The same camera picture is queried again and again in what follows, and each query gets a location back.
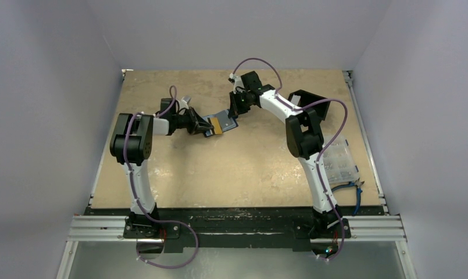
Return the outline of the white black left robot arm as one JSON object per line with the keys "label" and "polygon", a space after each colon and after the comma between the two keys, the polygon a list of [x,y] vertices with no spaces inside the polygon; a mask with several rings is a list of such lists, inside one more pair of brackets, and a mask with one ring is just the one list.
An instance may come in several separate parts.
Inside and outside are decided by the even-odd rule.
{"label": "white black left robot arm", "polygon": [[185,129],[191,135],[214,129],[214,125],[201,117],[193,107],[179,107],[174,98],[163,98],[160,110],[155,115],[142,112],[120,113],[110,140],[110,153],[122,165],[131,192],[131,226],[147,238],[160,232],[161,220],[158,206],[151,191],[151,184],[145,174],[148,159],[152,153],[155,135],[172,135],[177,129]]}

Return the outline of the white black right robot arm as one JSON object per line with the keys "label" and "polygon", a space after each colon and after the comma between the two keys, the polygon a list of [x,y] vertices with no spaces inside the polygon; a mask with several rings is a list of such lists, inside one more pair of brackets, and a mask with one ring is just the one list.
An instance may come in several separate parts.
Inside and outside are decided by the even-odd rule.
{"label": "white black right robot arm", "polygon": [[252,106],[262,108],[285,125],[287,147],[299,160],[312,196],[312,231],[326,237],[335,231],[339,212],[324,169],[324,136],[320,123],[329,109],[322,96],[297,90],[285,99],[273,86],[263,85],[255,71],[228,78],[234,88],[229,93],[229,117],[247,113]]}

